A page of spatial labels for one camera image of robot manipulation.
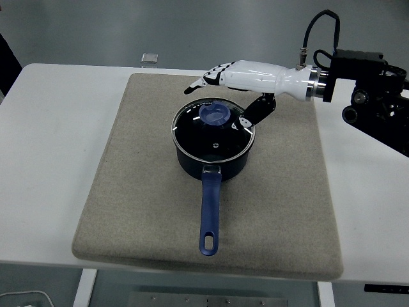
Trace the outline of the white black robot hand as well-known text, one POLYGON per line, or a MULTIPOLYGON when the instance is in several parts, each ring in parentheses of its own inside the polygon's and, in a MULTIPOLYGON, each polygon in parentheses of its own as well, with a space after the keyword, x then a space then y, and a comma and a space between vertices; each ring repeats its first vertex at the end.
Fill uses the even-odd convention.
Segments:
POLYGON ((264 120, 275 109, 275 97, 288 94, 300 101, 313 95, 317 72, 307 65, 301 69, 255 61, 239 60, 220 64, 207 71, 185 91, 188 95, 205 86, 225 86, 232 90, 260 93, 251 105, 232 123, 235 130, 249 129, 264 120))

